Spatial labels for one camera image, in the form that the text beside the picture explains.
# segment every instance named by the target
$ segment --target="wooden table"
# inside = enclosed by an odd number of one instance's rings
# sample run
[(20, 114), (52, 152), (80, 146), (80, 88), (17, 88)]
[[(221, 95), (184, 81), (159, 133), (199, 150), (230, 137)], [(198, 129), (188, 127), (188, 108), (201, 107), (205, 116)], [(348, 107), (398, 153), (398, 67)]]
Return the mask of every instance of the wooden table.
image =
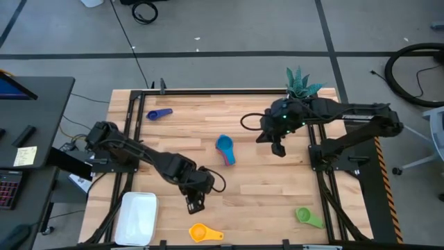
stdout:
[[(112, 93), (107, 120), (123, 130), (130, 90)], [(336, 98), (333, 88), (324, 88), (320, 97)], [(284, 140), (287, 156), (271, 153), (268, 143), (256, 144), (258, 131), (247, 131), (239, 120), (247, 113), (262, 113), (282, 95), (174, 95), (149, 96), (144, 112), (172, 108), (174, 113), (156, 122), (143, 118), (141, 139), (158, 151), (178, 152), (222, 174), (227, 181), (225, 192), (206, 196), (204, 211), (189, 215), (185, 198), (177, 186), (170, 185), (149, 165), (141, 162), (133, 182), (135, 192), (153, 192), (160, 202), (155, 239), (167, 244), (195, 244), (188, 229), (204, 223), (225, 233), (222, 242), (201, 244), (291, 244), (328, 243), (325, 229), (301, 224), (295, 209), (306, 206), (323, 217), (316, 175), (311, 170), (307, 145), (309, 136), (301, 128)], [(131, 133), (134, 133), (135, 106)], [(246, 125), (258, 127), (257, 117), (247, 118)], [(345, 133), (342, 121), (325, 126), (327, 136), (335, 138)], [(220, 134), (234, 140), (236, 165), (226, 167), (214, 148)], [(216, 178), (215, 187), (221, 187)], [(343, 209), (361, 232), (372, 237), (370, 223), (358, 180), (344, 172), (336, 173)], [(102, 222), (110, 207), (114, 174), (107, 174), (92, 189), (83, 220), (79, 242), (85, 241)], [(339, 239), (336, 215), (332, 212), (335, 236)]]

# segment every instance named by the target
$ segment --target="concrete floor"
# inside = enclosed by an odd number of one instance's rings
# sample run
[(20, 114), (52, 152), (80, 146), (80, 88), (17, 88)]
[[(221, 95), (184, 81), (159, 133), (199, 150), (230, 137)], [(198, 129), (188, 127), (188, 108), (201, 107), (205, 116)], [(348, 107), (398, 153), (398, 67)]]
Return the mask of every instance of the concrete floor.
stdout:
[[(135, 60), (119, 55), (128, 55), (131, 50), (108, 1), (86, 8), (74, 0), (3, 0), (0, 32), (9, 30), (10, 19), (21, 2), (25, 4), (12, 29), (0, 37), (0, 68), (20, 76), (73, 76), (74, 93), (105, 101), (113, 89), (144, 88)], [(318, 15), (320, 3), (327, 20), (324, 27)], [(346, 94), (349, 102), (391, 103), (407, 126), (429, 136), (429, 125), (421, 118), (424, 110), (395, 96), (382, 79), (369, 73), (374, 69), (382, 74), (387, 58), (371, 53), (369, 57), (330, 58), (328, 53), (319, 52), (396, 51), (419, 42), (442, 42), (444, 32), (429, 29), (431, 22), (444, 19), (442, 1), (170, 0), (156, 3), (159, 18), (148, 26), (137, 24), (128, 6), (118, 1), (115, 5), (135, 51), (147, 53), (139, 61), (149, 83), (163, 77), (169, 88), (283, 87), (287, 81), (285, 68), (300, 65), (304, 73), (311, 74), (312, 83), (344, 87), (345, 92), (339, 94)], [(325, 41), (326, 28), (332, 47)], [(262, 51), (263, 56), (245, 53), (199, 57), (192, 53), (197, 50)], [(289, 56), (285, 51), (308, 53)], [(149, 54), (152, 52), (167, 54)], [(176, 52), (190, 52), (192, 57)], [(76, 54), (77, 59), (69, 54)], [(11, 55), (22, 60), (14, 60)], [(331, 59), (337, 60), (338, 69), (334, 70)], [(417, 93), (416, 71), (432, 65), (431, 58), (401, 58), (393, 72), (406, 90)], [(425, 99), (442, 99), (443, 78), (442, 69), (421, 74)], [(107, 108), (106, 104), (72, 97), (65, 115), (92, 126), (105, 119)], [(65, 119), (61, 126), (72, 135), (87, 132)], [(59, 147), (66, 141), (57, 134), (54, 145)], [(389, 169), (432, 153), (407, 130), (396, 138), (383, 139), (382, 146)], [(444, 203), (436, 198), (444, 192), (441, 172), (442, 164), (434, 162), (409, 169), (402, 176), (389, 175), (407, 243), (444, 246)], [(56, 205), (53, 215), (84, 206)], [(38, 236), (34, 249), (77, 243), (82, 216), (77, 213), (51, 221), (56, 231)]]

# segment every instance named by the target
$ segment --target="white tray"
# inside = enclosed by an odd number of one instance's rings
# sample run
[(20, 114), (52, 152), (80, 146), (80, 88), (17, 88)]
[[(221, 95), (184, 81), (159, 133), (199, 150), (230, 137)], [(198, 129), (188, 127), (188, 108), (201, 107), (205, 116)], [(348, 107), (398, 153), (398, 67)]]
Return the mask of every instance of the white tray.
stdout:
[(114, 240), (122, 246), (146, 246), (154, 238), (159, 201), (153, 193), (123, 196)]

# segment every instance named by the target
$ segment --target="sticky note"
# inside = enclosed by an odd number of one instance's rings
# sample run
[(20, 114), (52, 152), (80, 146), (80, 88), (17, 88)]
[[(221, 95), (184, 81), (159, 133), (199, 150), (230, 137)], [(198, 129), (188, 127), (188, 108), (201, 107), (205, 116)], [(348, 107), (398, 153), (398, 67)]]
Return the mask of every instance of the sticky note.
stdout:
[(14, 167), (21, 167), (34, 164), (37, 147), (25, 147), (17, 150), (14, 160)]

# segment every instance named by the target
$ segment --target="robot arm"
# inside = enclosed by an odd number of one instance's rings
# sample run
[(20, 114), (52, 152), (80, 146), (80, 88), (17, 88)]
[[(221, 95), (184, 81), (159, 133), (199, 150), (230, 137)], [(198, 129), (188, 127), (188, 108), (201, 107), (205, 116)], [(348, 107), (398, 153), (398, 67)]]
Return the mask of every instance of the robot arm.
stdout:
[(272, 152), (285, 156), (281, 139), (305, 124), (327, 124), (335, 119), (368, 122), (361, 128), (338, 139), (321, 142), (321, 158), (332, 160), (348, 147), (375, 136), (393, 137), (401, 133), (402, 123), (388, 104), (344, 104), (326, 98), (278, 99), (265, 110), (260, 119), (261, 135), (257, 143), (271, 142)]
[(129, 139), (112, 122), (97, 122), (85, 139), (87, 150), (106, 150), (114, 161), (121, 165), (130, 164), (136, 157), (151, 164), (167, 182), (178, 185), (186, 196), (190, 214), (203, 210), (205, 194), (209, 194), (214, 177), (210, 172), (179, 153), (158, 152), (150, 147)]

